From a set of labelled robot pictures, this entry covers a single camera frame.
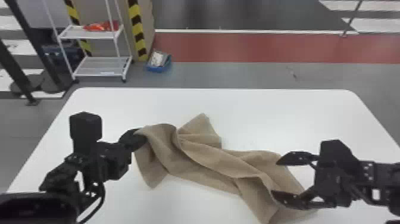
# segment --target table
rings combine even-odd
[[[181,126],[205,113],[228,149],[318,154],[322,140],[341,139],[362,160],[393,163],[400,158],[395,141],[346,90],[83,88],[57,115],[9,192],[37,191],[45,174],[72,152],[68,117],[81,111],[102,117],[103,140],[111,142],[134,127],[161,122]],[[290,169],[304,187],[312,185],[311,168]],[[236,195],[172,176],[149,189],[135,160],[106,189],[105,204],[89,223],[259,224]],[[385,207],[357,201],[350,209],[320,210],[296,223],[377,224],[395,218]]]

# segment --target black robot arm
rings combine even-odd
[[[292,151],[276,164],[309,165],[315,170],[314,185],[299,195],[272,191],[273,197],[286,207],[300,210],[349,207],[352,201],[363,200],[373,206],[387,206],[391,213],[400,216],[398,163],[360,161],[340,140],[332,140],[321,143],[320,155]]]
[[[88,221],[104,202],[104,182],[119,180],[128,171],[132,153],[146,143],[146,137],[135,135],[136,131],[127,131],[116,143],[101,142],[98,115],[72,115],[73,153],[46,175],[40,193],[0,195],[0,223],[77,223],[77,217],[100,198],[79,223]],[[78,172],[82,173],[83,189],[76,181]]]

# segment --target metal shelf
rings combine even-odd
[[[74,76],[124,77],[131,62],[132,57],[85,57],[76,68]]]
[[[124,25],[120,24],[119,29],[114,32],[115,39],[118,39],[123,29]],[[60,39],[114,39],[112,31],[87,31],[83,26],[74,25],[69,25],[58,37]]]

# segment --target beige towel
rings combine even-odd
[[[304,189],[280,158],[270,151],[230,151],[221,148],[208,117],[200,114],[177,130],[173,125],[146,126],[138,131],[148,143],[135,152],[145,182],[155,188],[166,174],[239,195],[261,223],[277,223],[310,211],[278,206],[270,190],[300,193]]]

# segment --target red floor stripe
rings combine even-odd
[[[400,63],[400,35],[156,33],[181,62]]]

